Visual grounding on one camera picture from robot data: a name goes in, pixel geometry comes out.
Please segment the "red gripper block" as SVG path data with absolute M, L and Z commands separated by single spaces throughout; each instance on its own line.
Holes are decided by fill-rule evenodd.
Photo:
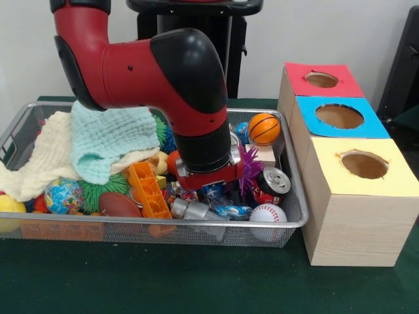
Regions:
M 240 161 L 238 164 L 224 166 L 215 171 L 207 173 L 194 173 L 189 171 L 183 164 L 182 160 L 175 161 L 176 177 L 181 187 L 186 190 L 198 190 L 199 202 L 208 204 L 206 194 L 199 190 L 204 186 L 229 183 L 229 195 L 234 205 L 240 205 L 242 202 L 240 194 L 239 181 L 244 174 L 244 162 Z

